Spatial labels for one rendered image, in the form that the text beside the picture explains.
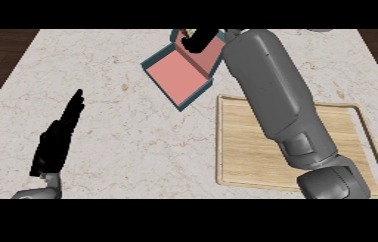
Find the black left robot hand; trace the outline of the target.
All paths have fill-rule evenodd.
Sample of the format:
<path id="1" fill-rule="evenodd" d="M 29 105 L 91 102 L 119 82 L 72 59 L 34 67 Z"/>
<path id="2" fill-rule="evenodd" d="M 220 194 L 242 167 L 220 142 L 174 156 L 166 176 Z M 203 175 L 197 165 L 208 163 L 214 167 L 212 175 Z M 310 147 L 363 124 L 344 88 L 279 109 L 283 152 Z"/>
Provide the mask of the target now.
<path id="1" fill-rule="evenodd" d="M 38 177 L 41 174 L 60 172 L 82 109 L 82 90 L 78 89 L 66 104 L 60 119 L 51 122 L 47 130 L 39 135 L 29 169 L 31 176 Z"/>

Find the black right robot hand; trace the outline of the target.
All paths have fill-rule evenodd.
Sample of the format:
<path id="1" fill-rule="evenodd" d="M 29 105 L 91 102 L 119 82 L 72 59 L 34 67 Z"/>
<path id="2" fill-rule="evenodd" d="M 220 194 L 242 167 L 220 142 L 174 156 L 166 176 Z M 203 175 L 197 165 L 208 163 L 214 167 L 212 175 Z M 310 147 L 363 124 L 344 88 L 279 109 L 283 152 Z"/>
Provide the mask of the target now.
<path id="1" fill-rule="evenodd" d="M 200 53 L 218 33 L 217 29 L 196 29 L 190 38 L 183 35 L 181 44 L 190 53 Z"/>

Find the pale wooden tray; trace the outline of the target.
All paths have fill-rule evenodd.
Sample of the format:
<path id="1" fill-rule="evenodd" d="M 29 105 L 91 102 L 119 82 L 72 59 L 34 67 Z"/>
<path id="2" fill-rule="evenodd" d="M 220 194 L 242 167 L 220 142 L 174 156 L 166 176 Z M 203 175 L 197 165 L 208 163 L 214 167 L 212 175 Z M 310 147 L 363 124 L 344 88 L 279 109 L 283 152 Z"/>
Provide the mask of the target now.
<path id="1" fill-rule="evenodd" d="M 378 164 L 378 145 L 360 107 L 352 103 L 317 103 L 316 110 L 339 153 L 357 165 L 378 199 L 378 178 L 367 156 Z M 246 99 L 218 95 L 215 107 L 215 181 L 220 185 L 298 192 L 304 170 L 289 167 L 276 143 L 262 134 Z"/>

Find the teal and pink open box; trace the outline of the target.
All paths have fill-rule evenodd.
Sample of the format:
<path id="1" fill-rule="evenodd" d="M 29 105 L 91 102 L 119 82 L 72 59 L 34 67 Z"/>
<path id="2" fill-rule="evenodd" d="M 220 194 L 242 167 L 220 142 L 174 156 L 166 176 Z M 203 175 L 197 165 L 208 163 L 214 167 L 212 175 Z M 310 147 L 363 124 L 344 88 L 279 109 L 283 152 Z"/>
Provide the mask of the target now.
<path id="1" fill-rule="evenodd" d="M 190 53 L 181 45 L 184 34 L 171 30 L 169 44 L 140 63 L 143 71 L 178 111 L 212 85 L 221 63 L 224 33 L 218 32 L 203 51 Z"/>

